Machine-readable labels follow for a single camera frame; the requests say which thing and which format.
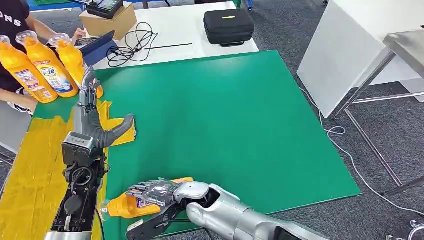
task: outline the white table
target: white table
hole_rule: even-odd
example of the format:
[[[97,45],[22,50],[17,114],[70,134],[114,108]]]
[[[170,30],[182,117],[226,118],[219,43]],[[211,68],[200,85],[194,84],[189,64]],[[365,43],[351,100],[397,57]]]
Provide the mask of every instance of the white table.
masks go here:
[[[297,70],[323,116],[387,56],[387,34],[422,25],[422,0],[330,0]],[[424,80],[397,56],[371,85],[397,81],[410,93],[424,92]],[[423,96],[416,98],[424,102]]]
[[[232,47],[221,47],[209,43],[203,23],[205,12],[235,8],[236,6],[232,1],[227,1],[136,10],[135,15],[137,17],[137,23],[130,31],[135,30],[137,24],[140,22],[150,24],[153,31],[159,33],[152,47],[180,44],[191,45],[152,49],[147,60],[142,62],[128,61],[121,67],[258,52],[259,49],[253,39],[245,42],[241,46]],[[139,29],[147,30],[148,28],[144,24],[143,27]],[[127,41],[130,46],[135,46],[137,44],[137,39],[134,34],[129,35]],[[125,46],[125,41],[121,40],[117,42],[117,45],[119,47]],[[142,50],[136,53],[133,59],[144,59],[147,53],[147,50]],[[103,59],[93,67],[96,70],[109,68],[108,59]]]

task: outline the robotic arm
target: robotic arm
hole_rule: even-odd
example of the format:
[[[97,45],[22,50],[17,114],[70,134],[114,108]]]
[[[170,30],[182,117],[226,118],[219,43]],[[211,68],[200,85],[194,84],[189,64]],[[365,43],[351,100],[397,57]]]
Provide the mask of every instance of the robotic arm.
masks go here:
[[[65,197],[45,240],[90,240],[97,192],[102,185],[105,170],[103,148],[109,147],[133,125],[134,116],[106,131],[102,128],[96,106],[96,88],[100,82],[93,68],[86,70],[79,92],[79,101],[73,108],[74,131],[62,143],[63,175],[69,183]]]
[[[90,240],[97,192],[105,170],[103,148],[110,146],[132,127],[134,116],[110,131],[103,130],[96,107],[96,80],[89,68],[83,77],[79,102],[73,109],[74,131],[62,143],[63,171],[69,183],[51,231],[45,240]],[[163,234],[186,210],[189,220],[226,240],[328,240],[323,235],[293,221],[272,218],[254,211],[234,194],[215,184],[165,179],[139,182],[128,195],[158,205],[160,213],[127,229],[129,240],[150,240]]]
[[[166,204],[161,211],[137,227],[129,227],[129,240],[148,240],[166,231],[171,220],[186,210],[191,222],[211,230],[226,240],[328,240],[320,233],[293,221],[279,220],[256,212],[243,204],[234,194],[215,184],[186,182],[172,194],[174,183],[160,179],[140,182],[131,187],[135,196],[153,204]]]

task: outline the green table mat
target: green table mat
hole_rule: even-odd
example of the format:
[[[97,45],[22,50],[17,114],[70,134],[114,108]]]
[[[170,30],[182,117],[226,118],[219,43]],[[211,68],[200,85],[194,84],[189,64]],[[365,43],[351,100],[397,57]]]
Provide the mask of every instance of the green table mat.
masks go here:
[[[217,184],[261,213],[360,193],[275,50],[96,74],[110,117],[135,114],[137,131],[109,150],[107,199],[158,177]],[[75,102],[40,104],[35,116],[68,119]],[[106,239],[126,239],[137,220],[106,221]],[[174,223],[167,234],[194,227]]]

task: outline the person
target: person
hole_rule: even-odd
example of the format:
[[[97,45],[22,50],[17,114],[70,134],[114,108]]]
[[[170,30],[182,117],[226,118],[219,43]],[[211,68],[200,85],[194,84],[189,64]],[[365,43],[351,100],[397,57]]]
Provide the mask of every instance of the person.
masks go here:
[[[56,34],[30,13],[30,6],[25,0],[0,1],[0,35],[10,38],[10,43],[18,50],[26,53],[24,46],[16,42],[16,35],[23,31],[34,31],[39,38],[48,40]],[[72,41],[85,36],[78,28]],[[7,102],[12,108],[21,113],[34,112],[37,100],[22,87],[22,85],[0,64],[0,101]]]

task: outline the black shirt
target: black shirt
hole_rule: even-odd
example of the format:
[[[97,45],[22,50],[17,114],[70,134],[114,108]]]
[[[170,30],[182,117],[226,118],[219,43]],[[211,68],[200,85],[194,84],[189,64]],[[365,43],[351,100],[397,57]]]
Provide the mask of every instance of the black shirt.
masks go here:
[[[30,30],[25,21],[29,15],[30,6],[25,0],[0,0],[0,35],[8,36],[12,46],[24,53],[24,46],[16,42],[16,34]],[[21,87],[0,63],[0,89],[15,92]]]

